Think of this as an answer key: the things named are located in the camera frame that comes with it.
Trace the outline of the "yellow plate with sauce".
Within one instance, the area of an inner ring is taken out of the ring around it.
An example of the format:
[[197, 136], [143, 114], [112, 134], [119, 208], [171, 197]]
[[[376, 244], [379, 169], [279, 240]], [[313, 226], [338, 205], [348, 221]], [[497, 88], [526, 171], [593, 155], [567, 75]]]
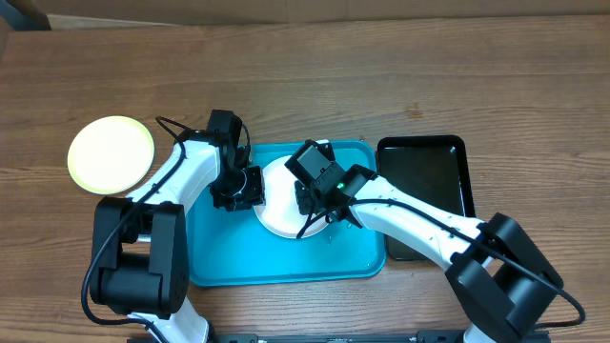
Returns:
[[85, 191], [114, 194], [148, 173], [154, 153], [153, 137], [143, 124], [127, 116], [106, 116], [73, 138], [67, 166], [72, 180]]

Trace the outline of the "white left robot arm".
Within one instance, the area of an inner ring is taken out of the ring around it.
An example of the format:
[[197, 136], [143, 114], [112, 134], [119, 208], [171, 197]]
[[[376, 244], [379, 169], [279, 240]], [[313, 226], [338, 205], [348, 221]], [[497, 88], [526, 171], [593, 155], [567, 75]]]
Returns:
[[102, 326], [138, 324], [156, 342], [211, 342], [214, 330], [187, 297], [186, 217], [205, 189], [228, 212], [263, 202], [262, 174], [238, 144], [243, 124], [185, 129], [151, 183], [127, 198], [105, 197], [94, 214], [91, 263], [81, 288], [86, 317]]

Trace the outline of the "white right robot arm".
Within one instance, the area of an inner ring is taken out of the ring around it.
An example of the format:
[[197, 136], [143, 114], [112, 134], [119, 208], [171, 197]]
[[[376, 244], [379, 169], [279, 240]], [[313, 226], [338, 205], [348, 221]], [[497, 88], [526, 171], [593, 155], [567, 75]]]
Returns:
[[360, 165], [287, 167], [325, 214], [391, 236], [440, 266], [472, 323], [467, 342], [524, 341], [563, 285], [520, 224], [504, 214], [482, 221], [440, 210]]

